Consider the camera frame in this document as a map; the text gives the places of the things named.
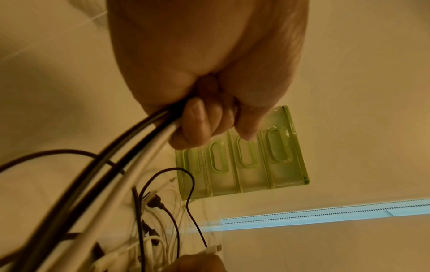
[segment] thick black cable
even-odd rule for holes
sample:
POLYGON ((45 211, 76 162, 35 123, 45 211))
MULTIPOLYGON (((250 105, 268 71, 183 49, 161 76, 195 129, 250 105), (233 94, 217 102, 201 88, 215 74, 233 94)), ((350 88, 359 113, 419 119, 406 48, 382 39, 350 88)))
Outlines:
POLYGON ((96 200, 103 190, 113 181, 121 169, 136 157, 137 154, 165 127, 171 124, 176 118, 168 117, 166 121, 157 126, 145 138, 138 142, 130 151, 128 151, 99 181, 82 197, 82 199, 73 207, 65 219, 65 222, 57 229, 55 237, 46 242, 44 245, 44 254, 41 255, 40 264, 49 256, 55 246, 59 243, 61 237, 65 235, 73 225, 78 221, 87 208, 96 200))
POLYGON ((45 216, 44 220, 26 243, 18 259, 14 262, 9 271, 33 272, 37 270, 61 237, 68 231, 67 229, 67 231, 62 235, 59 233, 59 230, 64 229, 62 226, 68 219, 70 208, 89 185, 91 179, 103 167, 106 161, 109 160, 110 157, 112 157, 131 138, 154 121, 162 117, 166 117, 169 112, 169 110, 161 110, 139 122, 113 141, 97 156, 96 159, 89 163, 45 216))
MULTIPOLYGON (((74 240, 76 239, 76 237, 79 235, 80 233, 68 233, 66 234, 61 240, 62 241, 67 241, 67 240, 74 240)), ((14 252, 11 252, 9 254, 7 254, 6 256, 2 257, 0 259, 0 268, 2 268, 3 266, 13 262, 18 255, 21 252, 21 248, 15 250, 14 252)), ((101 257, 103 257, 105 255, 102 247, 100 246, 100 244, 97 242, 94 247, 93 247, 93 257, 95 260, 100 259, 101 257)))
MULTIPOLYGON (((29 160, 33 160, 33 159, 37 159, 37 158, 41 158, 41 157, 45 157, 45 156, 62 155, 62 154, 82 155, 82 156, 90 157, 93 159, 97 158, 97 156, 98 156, 95 153, 84 151, 84 150, 79 150, 79 149, 52 149, 52 150, 40 151, 40 152, 36 152, 36 153, 32 153, 32 154, 28 154, 28 155, 16 158, 14 160, 11 160, 10 162, 7 162, 7 163, 1 165, 0 166, 0 173, 8 170, 9 168, 12 168, 12 167, 18 165, 18 164, 22 164, 24 162, 27 162, 29 160)), ((106 164, 110 165, 110 166, 115 166, 115 163, 111 160, 107 160, 106 164)))
POLYGON ((139 201, 138 190, 136 186, 131 188, 133 193, 134 209, 136 214, 136 223, 138 225, 138 235, 139 235, 139 249, 140 249, 140 271, 145 272, 145 245, 143 244, 143 229, 142 229, 142 217, 141 217, 141 202, 139 201))
POLYGON ((206 240, 205 240, 205 238, 204 238, 204 236, 203 236, 203 234, 202 234, 202 231, 201 231, 201 230, 200 230, 200 228, 198 227, 198 224, 197 224, 196 220, 194 220, 194 217, 191 215, 191 212, 189 211, 189 207, 188 207, 188 205, 189 205, 189 200, 190 200, 190 198, 191 198, 191 195, 192 195, 192 194, 193 194, 193 192, 194 192, 194 187, 195 187, 195 185, 196 185, 196 181, 195 181, 195 179, 194 179, 193 175, 192 175, 188 170, 186 170, 186 169, 184 169, 184 168, 182 168, 182 167, 172 167, 172 168, 163 169, 163 170, 161 170, 161 171, 159 171, 159 172, 155 173, 155 174, 154 174, 154 175, 153 175, 153 176, 148 180, 148 182, 143 186, 142 190, 140 191, 140 194, 139 194, 139 200, 140 200, 140 201, 142 201, 142 200, 143 200, 143 195, 144 195, 145 191, 148 189, 149 185, 154 181, 154 179, 155 179, 156 177, 158 177, 159 175, 161 175, 161 174, 163 174, 163 173, 166 173, 166 172, 169 172, 169 171, 175 171, 175 170, 177 170, 177 171, 182 171, 182 172, 184 172, 185 174, 189 175, 189 177, 191 178, 192 186, 191 186, 191 190, 190 190, 190 192, 189 192, 189 195, 188 195, 188 198, 187 198, 187 202, 186 202, 186 204, 185 204, 185 207, 186 207, 186 209, 187 209, 187 213, 188 213, 189 217, 191 218, 192 222, 193 222, 193 223, 194 223, 194 225, 196 226, 197 231, 198 231, 198 233, 200 234, 200 237, 202 238, 203 244, 204 244, 204 245, 205 245, 205 247, 207 248, 206 240))
POLYGON ((172 220, 172 222, 173 222, 173 225, 175 226, 175 229, 176 229, 176 238, 177 238, 177 240, 178 240, 178 245, 177 245, 177 252, 176 252, 176 259, 179 259, 179 248, 181 247, 180 246, 180 239, 179 239, 179 228, 178 228, 178 224, 176 223, 176 220, 175 220, 175 218, 173 217, 173 215, 172 215, 172 213, 166 208, 166 207, 163 207, 163 211, 165 211, 166 213, 167 213, 167 215, 170 217, 170 219, 172 220))

